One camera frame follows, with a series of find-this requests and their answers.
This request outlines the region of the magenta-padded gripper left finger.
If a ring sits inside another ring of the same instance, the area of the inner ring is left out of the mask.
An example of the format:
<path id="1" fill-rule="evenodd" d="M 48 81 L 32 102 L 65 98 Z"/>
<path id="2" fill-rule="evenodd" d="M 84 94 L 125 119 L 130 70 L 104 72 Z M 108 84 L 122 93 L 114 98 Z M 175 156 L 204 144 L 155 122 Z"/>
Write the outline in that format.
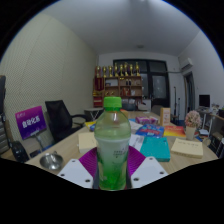
<path id="1" fill-rule="evenodd" d="M 71 159 L 58 176 L 84 188 L 98 189 L 97 148 L 91 149 L 80 159 Z"/>

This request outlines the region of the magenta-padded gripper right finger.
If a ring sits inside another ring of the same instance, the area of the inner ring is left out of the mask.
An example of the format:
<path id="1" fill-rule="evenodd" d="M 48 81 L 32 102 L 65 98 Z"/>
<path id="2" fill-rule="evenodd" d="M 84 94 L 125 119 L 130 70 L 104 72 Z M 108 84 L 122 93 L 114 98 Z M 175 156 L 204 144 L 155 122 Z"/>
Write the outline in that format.
<path id="1" fill-rule="evenodd" d="M 128 189 L 141 188 L 167 175 L 168 173 L 155 157 L 145 157 L 132 146 L 129 147 L 127 158 Z"/>

